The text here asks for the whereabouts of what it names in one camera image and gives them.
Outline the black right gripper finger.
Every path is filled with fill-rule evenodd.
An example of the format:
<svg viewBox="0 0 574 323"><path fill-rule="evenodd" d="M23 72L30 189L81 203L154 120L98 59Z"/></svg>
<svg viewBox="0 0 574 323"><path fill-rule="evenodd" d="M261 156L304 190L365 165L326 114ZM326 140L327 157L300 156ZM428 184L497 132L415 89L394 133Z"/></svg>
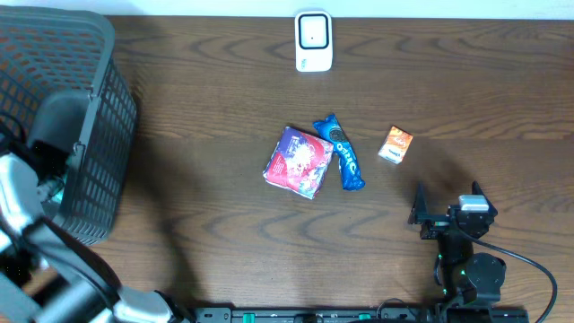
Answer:
<svg viewBox="0 0 574 323"><path fill-rule="evenodd" d="M429 218L422 183L417 185L413 206L408 217L409 224L423 224Z"/></svg>
<svg viewBox="0 0 574 323"><path fill-rule="evenodd" d="M483 190L481 189L479 183L475 180L472 185L471 185L471 189L472 189L472 194L473 195L479 195L479 196L483 196L486 203L489 206L489 210L490 211L495 211L496 208L493 206L493 204L491 203L490 199L486 196L486 194L483 192Z"/></svg>

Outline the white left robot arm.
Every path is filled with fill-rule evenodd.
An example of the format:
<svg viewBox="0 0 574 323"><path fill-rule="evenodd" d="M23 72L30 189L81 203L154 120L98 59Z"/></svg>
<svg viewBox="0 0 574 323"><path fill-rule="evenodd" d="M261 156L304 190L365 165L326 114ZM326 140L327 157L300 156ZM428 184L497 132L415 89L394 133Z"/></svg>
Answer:
<svg viewBox="0 0 574 323"><path fill-rule="evenodd" d="M43 161L1 141L1 314L12 322L192 322L161 292L120 283L109 265L51 222L37 194Z"/></svg>

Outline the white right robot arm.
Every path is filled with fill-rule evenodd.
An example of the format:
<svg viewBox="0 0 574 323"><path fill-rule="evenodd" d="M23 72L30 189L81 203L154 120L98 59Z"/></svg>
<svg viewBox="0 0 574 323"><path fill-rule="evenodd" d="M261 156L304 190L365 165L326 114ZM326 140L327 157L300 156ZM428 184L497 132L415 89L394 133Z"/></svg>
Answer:
<svg viewBox="0 0 574 323"><path fill-rule="evenodd" d="M438 322L493 321L491 307L500 301L506 263L474 252L473 244L489 231L497 214L477 182L470 195L461 195L444 214L432 214L423 186L417 187L408 222L421 226L421 239L438 242L435 282L444 293L444 301L434 307Z"/></svg>

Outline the red purple snack bag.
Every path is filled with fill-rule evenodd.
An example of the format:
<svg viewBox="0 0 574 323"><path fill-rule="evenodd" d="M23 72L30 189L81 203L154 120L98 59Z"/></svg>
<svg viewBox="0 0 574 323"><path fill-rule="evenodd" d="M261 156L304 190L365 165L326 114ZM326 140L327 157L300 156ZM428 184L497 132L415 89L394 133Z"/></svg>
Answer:
<svg viewBox="0 0 574 323"><path fill-rule="evenodd" d="M322 187L334 146L317 136L286 127L263 171L265 181L313 199Z"/></svg>

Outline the teal wet wipes pack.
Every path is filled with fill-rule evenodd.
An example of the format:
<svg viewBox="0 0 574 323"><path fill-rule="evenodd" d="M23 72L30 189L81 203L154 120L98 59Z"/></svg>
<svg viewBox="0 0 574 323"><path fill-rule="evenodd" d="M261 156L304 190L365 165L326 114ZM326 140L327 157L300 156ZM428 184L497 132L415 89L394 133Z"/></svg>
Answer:
<svg viewBox="0 0 574 323"><path fill-rule="evenodd" d="M42 202L51 200L54 196L59 194L65 188L65 181L58 177L52 176L45 179L39 185L39 194Z"/></svg>

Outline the blue Oreo cookie pack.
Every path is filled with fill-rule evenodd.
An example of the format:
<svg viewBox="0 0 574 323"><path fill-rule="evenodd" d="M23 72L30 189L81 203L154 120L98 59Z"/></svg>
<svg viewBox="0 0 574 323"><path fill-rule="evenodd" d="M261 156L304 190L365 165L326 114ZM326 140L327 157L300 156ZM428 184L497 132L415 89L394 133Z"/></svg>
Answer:
<svg viewBox="0 0 574 323"><path fill-rule="evenodd" d="M313 127L322 139L334 146L334 152L339 157L339 171L343 189L348 191L363 189L365 181L361 177L361 169L356 154L336 115L332 114L324 120L315 121Z"/></svg>

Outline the grey plastic mesh basket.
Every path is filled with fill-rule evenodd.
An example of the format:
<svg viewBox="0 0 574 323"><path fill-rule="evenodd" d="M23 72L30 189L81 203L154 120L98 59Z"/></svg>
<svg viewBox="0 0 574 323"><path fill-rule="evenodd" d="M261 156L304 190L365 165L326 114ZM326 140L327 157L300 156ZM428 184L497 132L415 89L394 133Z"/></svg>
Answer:
<svg viewBox="0 0 574 323"><path fill-rule="evenodd" d="M112 231L138 120L114 46L97 13L1 8L1 124L53 163L45 215L85 245Z"/></svg>

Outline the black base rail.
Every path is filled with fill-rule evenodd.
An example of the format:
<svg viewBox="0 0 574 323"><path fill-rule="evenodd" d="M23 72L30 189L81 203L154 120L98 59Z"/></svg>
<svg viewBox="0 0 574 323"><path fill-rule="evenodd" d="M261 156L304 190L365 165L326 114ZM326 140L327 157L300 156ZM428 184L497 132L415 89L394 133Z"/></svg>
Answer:
<svg viewBox="0 0 574 323"><path fill-rule="evenodd" d="M198 323L528 323L525 310L461 309L446 311L388 304L374 309L231 309L192 310Z"/></svg>

